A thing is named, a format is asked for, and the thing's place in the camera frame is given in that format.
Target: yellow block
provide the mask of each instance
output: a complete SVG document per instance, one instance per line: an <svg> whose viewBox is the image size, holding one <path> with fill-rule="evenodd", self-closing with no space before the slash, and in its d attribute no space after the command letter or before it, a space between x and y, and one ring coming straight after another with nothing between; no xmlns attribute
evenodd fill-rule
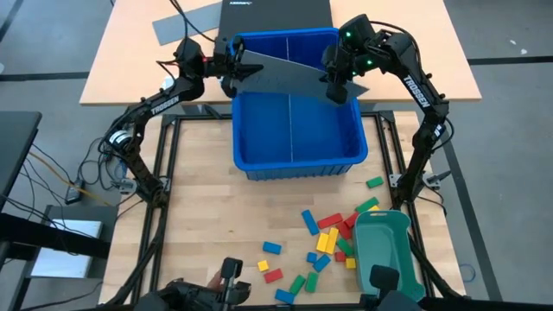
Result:
<svg viewBox="0 0 553 311"><path fill-rule="evenodd" d="M259 268L259 272L263 272L269 269L269 263L267 263L266 260L263 260L257 263L257 267Z"/></svg>
<svg viewBox="0 0 553 311"><path fill-rule="evenodd" d="M327 242L327 250L326 250L327 254L330 254L330 255L334 254L334 247L336 247L337 239L338 239L338 229L330 228L330 232L328 233L328 242Z"/></svg>
<svg viewBox="0 0 553 311"><path fill-rule="evenodd" d="M355 269L355 258L346 258L346 268Z"/></svg>
<svg viewBox="0 0 553 311"><path fill-rule="evenodd" d="M328 234L322 233L319 234L319 241L317 242L317 250L325 252L327 250L328 243Z"/></svg>

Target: gray paper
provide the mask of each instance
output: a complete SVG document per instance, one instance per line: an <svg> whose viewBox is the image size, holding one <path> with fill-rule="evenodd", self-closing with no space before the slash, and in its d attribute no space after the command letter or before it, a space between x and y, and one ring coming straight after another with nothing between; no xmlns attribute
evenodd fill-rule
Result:
<svg viewBox="0 0 553 311"><path fill-rule="evenodd" d="M187 19L200 31L205 32L219 27L222 3L209 4L196 10L185 12ZM152 23L160 45L184 38L184 20L176 15L163 18ZM197 35L198 32L188 24L188 36Z"/></svg>
<svg viewBox="0 0 553 311"><path fill-rule="evenodd" d="M285 93L333 103L326 95L327 83L319 81L325 75L322 70L248 50L244 51L240 62L261 64L264 68L242 82L234 80L232 84L238 92ZM348 101L369 90L353 82L347 82L345 88Z"/></svg>

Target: toy block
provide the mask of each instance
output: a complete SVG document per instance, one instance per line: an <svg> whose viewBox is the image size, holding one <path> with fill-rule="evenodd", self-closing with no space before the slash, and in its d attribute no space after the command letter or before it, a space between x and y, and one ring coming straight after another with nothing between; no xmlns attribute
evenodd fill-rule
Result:
<svg viewBox="0 0 553 311"><path fill-rule="evenodd" d="M308 263L315 263L317 261L317 254L313 252L308 253Z"/></svg>
<svg viewBox="0 0 553 311"><path fill-rule="evenodd" d="M355 269L355 258L347 258L346 259L346 268Z"/></svg>
<svg viewBox="0 0 553 311"><path fill-rule="evenodd" d="M287 292L286 290L277 289L275 293L275 299L288 303L288 304L294 304L294 294Z"/></svg>
<svg viewBox="0 0 553 311"><path fill-rule="evenodd" d="M319 260L317 260L315 263L313 263L313 269L317 272L321 272L327 264L330 263L330 257L327 255L322 255Z"/></svg>
<svg viewBox="0 0 553 311"><path fill-rule="evenodd" d="M366 181L366 185L369 188L378 187L378 186L382 185L383 183L384 183L384 180L380 176Z"/></svg>
<svg viewBox="0 0 553 311"><path fill-rule="evenodd" d="M345 239L341 238L338 240L338 247L340 247L340 249L344 253L346 253L346 256L353 255L353 248L352 246L349 245L349 243Z"/></svg>
<svg viewBox="0 0 553 311"><path fill-rule="evenodd" d="M315 219L313 218L313 215L309 210L305 210L302 212L303 221L305 221L305 225L309 229L309 233L311 235L315 235L319 233L319 228L317 228L317 224L315 223Z"/></svg>
<svg viewBox="0 0 553 311"><path fill-rule="evenodd" d="M342 221L336 225L336 228L338 228L338 231L340 232L340 235L344 239L350 239L352 238L352 229L350 229L345 221Z"/></svg>
<svg viewBox="0 0 553 311"><path fill-rule="evenodd" d="M274 244L271 242L264 242L263 243L263 251L270 252L273 254L280 255L280 251L283 247L279 244Z"/></svg>
<svg viewBox="0 0 553 311"><path fill-rule="evenodd" d="M257 267L259 268L259 272L263 272L269 269L269 263L267 263L266 260L263 260L257 263Z"/></svg>
<svg viewBox="0 0 553 311"><path fill-rule="evenodd" d="M332 216L326 217L325 219L321 219L317 221L317 225L319 226L319 229L324 229L331 225L338 224L341 221L342 221L342 215L340 215L340 213L336 213Z"/></svg>
<svg viewBox="0 0 553 311"><path fill-rule="evenodd" d="M355 220L357 219L357 216L359 216L359 212L355 212L352 214L352 216L348 217L344 222L348 227L353 228L355 225Z"/></svg>
<svg viewBox="0 0 553 311"><path fill-rule="evenodd" d="M317 280L319 275L314 272L309 272L308 281L305 283L305 291L309 293L314 293L317 289Z"/></svg>
<svg viewBox="0 0 553 311"><path fill-rule="evenodd" d="M325 252L327 250L328 234L321 232L319 234L319 241L317 242L317 250Z"/></svg>
<svg viewBox="0 0 553 311"><path fill-rule="evenodd" d="M266 283L274 282L283 278L283 272L280 269L267 272L263 275Z"/></svg>
<svg viewBox="0 0 553 311"><path fill-rule="evenodd" d="M304 283L305 283L305 277L296 276L296 279L294 280L292 285L290 285L290 291L289 292L294 294L294 295L297 295L297 293L300 292L300 289L302 289Z"/></svg>
<svg viewBox="0 0 553 311"><path fill-rule="evenodd" d="M359 213L362 213L364 211L368 211L369 208L378 205L378 203L378 199L376 197L372 197L367 202L355 207L355 210Z"/></svg>
<svg viewBox="0 0 553 311"><path fill-rule="evenodd" d="M338 263L343 263L346 261L346 253L343 251L337 251L334 256L336 258L336 262Z"/></svg>
<svg viewBox="0 0 553 311"><path fill-rule="evenodd" d="M338 229L336 228L330 228L330 232L328 233L328 241L327 241L327 254L332 255L334 254L334 248L336 247L336 240L338 239Z"/></svg>

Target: gray floor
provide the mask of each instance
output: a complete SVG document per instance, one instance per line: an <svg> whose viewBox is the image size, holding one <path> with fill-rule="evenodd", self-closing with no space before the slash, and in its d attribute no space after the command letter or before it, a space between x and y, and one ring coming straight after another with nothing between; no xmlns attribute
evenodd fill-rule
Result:
<svg viewBox="0 0 553 311"><path fill-rule="evenodd" d="M0 3L0 23L15 0ZM446 0L457 35L468 58L552 55L553 2L546 0ZM90 69L111 12L108 0L24 0L8 34L0 42L5 73L81 72ZM553 64L473 67L483 100L478 104L451 105L456 128L454 147L467 181L486 247L501 293L507 301L553 303L553 252L549 204L553 177L548 161L553 125L549 115ZM78 105L84 80L1 82L0 110L41 111L43 119L36 143L71 175L90 141L103 134L123 109L84 108ZM378 108L412 109L409 105ZM435 171L448 169L443 153L432 161ZM41 165L39 174L54 191L61 185ZM49 194L37 192L37 208L54 204ZM117 202L118 195L97 187L92 191ZM468 293L486 298L486 290L467 226L451 179L442 193L448 224L460 263L472 265L477 275L466 282ZM28 181L20 177L11 195L30 204ZM85 200L82 204L92 204ZM10 213L22 215L7 207ZM12 262L0 275L0 310L13 295L13 282L22 263ZM470 270L462 269L464 277ZM99 280L40 280L33 282L25 307L58 301L92 290ZM98 291L81 301L50 309L87 308Z"/></svg>

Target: desk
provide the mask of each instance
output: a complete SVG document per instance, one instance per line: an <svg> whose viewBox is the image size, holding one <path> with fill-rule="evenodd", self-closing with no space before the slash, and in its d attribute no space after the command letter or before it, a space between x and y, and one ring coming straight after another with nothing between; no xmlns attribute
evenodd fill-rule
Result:
<svg viewBox="0 0 553 311"><path fill-rule="evenodd" d="M181 1L181 6L186 11L217 1L187 0ZM432 82L438 92L445 93L452 101L481 99L442 0L330 0L330 4L335 27L340 27L360 13L366 13L371 20L407 29L418 42L423 68L426 73L434 75ZM155 60L172 59L178 42L160 46L152 22L175 14L168 0L117 0L80 103L130 105L142 96L156 93L166 73ZM213 29L206 35L214 38L217 32ZM213 44L210 41L200 35L192 38L201 45L204 53L212 53ZM413 101L399 79L391 74L382 75L374 70L363 78L355 78L355 82L370 88L369 92L359 97L361 102ZM196 102L229 102L215 78L206 79L205 83L206 91Z"/></svg>
<svg viewBox="0 0 553 311"><path fill-rule="evenodd" d="M418 129L415 112L395 112L404 158L410 159L413 133ZM316 237L305 227L301 211L308 208L316 219L332 213L349 215L360 203L378 197L381 208L389 208L388 187L369 190L365 181L385 176L384 160L374 118L364 118L369 156L345 175L281 181L248 181L232 160L230 121L183 121L168 210L168 223L160 270L160 286L183 277L187 282L207 281L230 256L244 260L240 280L252 284L246 304L273 304L276 288L287 289L298 274L312 268L306 262L314 251ZM151 169L156 157L161 119L150 120L143 141L142 157ZM170 133L166 142L170 142ZM392 166L397 171L391 138L387 138ZM163 166L167 165L168 146ZM430 191L422 196L438 200ZM129 200L121 211L137 202ZM464 293L459 266L442 209L416 201L424 245L429 260L451 287ZM106 302L117 292L137 261L145 204L126 213L117 223L100 296ZM280 256L262 252L263 241L280 243ZM270 268L282 268L284 279L265 284L257 262L267 259ZM143 288L149 285L146 269ZM334 260L321 272L317 292L302 291L296 303L356 302L359 289L354 270Z"/></svg>

